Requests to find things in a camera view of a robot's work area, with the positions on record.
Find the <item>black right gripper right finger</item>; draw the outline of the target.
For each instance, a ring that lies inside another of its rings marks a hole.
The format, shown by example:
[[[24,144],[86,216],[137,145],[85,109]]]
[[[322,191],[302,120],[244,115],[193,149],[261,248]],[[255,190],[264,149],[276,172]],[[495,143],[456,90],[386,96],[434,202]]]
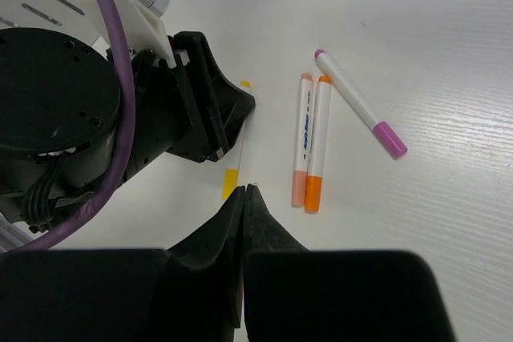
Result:
[[[244,322],[248,330],[307,330],[310,252],[273,217],[260,188],[243,208]]]

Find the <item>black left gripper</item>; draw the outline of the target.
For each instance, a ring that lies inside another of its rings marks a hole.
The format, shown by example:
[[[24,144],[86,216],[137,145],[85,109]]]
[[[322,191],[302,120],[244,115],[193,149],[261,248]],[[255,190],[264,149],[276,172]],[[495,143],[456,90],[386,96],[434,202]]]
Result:
[[[131,61],[136,101],[131,160],[148,164],[167,152],[196,163],[217,162],[234,148],[255,99],[226,79],[202,33],[180,32],[169,41],[176,67],[150,50]]]

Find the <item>orange capped white marker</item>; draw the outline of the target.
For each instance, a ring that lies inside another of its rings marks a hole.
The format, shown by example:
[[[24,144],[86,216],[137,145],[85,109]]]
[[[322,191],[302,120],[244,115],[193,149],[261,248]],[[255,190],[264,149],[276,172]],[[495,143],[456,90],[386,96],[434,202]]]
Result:
[[[306,180],[305,211],[310,214],[318,213],[321,204],[332,89],[331,79],[322,75],[315,87],[311,148]]]

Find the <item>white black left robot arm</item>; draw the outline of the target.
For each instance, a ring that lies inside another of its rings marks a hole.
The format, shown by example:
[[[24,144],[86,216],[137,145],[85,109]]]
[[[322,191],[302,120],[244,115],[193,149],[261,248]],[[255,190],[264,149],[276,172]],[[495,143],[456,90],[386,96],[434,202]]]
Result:
[[[256,102],[229,82],[200,32],[170,37],[170,67],[131,52],[135,137],[123,179],[163,153],[218,161],[236,144]],[[111,53],[36,28],[1,33],[1,212],[49,231],[98,190],[115,149],[122,101]]]

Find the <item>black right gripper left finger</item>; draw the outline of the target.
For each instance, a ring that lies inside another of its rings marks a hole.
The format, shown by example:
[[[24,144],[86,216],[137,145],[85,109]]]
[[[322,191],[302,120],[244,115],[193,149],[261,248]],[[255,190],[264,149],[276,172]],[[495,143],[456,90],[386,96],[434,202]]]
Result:
[[[240,327],[244,198],[245,188],[237,187],[211,219],[169,249],[172,303],[208,330]]]

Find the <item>yellow capped white marker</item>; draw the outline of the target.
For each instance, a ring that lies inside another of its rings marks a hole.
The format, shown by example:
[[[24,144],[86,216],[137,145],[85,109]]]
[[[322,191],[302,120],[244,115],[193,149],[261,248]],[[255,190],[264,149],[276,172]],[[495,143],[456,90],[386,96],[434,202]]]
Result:
[[[224,183],[221,194],[222,200],[227,200],[238,185],[240,165],[244,148],[245,126],[246,123],[243,123],[235,146],[228,154],[229,160],[224,172]]]

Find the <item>peach capped white marker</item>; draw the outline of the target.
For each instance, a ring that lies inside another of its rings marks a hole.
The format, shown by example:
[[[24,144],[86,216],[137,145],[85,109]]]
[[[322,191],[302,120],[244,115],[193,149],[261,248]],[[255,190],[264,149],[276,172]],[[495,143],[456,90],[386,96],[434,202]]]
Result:
[[[294,139],[292,205],[303,207],[309,163],[312,121],[313,76],[304,73],[298,87],[296,135]]]

